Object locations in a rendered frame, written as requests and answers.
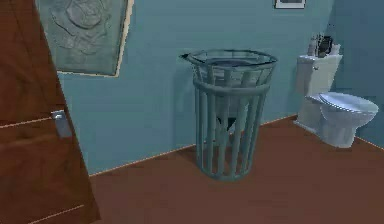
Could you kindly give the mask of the grey slatted bin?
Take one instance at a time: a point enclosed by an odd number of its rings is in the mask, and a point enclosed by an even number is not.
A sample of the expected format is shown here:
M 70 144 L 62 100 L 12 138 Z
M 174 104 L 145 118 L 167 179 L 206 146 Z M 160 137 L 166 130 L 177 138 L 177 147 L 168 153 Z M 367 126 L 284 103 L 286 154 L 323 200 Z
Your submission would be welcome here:
M 249 49 L 201 50 L 180 58 L 193 68 L 199 169 L 220 181 L 245 177 L 278 59 Z

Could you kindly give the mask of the white bottle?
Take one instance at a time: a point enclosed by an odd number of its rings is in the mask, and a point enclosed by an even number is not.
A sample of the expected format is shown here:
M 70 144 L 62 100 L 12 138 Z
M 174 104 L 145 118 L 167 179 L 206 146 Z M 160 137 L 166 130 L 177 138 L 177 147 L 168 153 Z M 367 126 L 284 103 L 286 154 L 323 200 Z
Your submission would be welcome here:
M 317 47 L 317 36 L 313 35 L 310 39 L 308 50 L 307 50 L 307 55 L 308 56 L 314 56 L 316 52 L 316 47 Z

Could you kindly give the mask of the small white framed picture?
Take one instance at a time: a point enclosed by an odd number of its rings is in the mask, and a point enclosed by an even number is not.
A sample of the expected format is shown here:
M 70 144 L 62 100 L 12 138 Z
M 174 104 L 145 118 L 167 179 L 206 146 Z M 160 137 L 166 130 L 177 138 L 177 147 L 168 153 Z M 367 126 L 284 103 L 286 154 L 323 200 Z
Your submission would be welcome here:
M 275 0 L 276 9 L 304 9 L 306 0 Z

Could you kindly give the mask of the brown wooden room door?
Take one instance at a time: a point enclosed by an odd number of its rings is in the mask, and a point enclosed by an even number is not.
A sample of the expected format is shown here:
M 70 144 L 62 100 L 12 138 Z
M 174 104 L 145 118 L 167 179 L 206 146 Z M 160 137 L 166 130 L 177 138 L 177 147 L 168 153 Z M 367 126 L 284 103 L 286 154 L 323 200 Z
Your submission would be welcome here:
M 71 137 L 59 137 L 57 110 Z M 35 1 L 0 0 L 0 224 L 100 218 Z

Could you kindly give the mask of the grey-green framed wall picture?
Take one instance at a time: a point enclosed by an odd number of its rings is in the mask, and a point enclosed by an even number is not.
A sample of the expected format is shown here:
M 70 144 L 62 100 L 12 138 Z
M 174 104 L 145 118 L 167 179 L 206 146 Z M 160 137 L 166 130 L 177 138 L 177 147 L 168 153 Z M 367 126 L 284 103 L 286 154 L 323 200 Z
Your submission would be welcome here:
M 35 0 L 56 70 L 117 77 L 135 0 Z

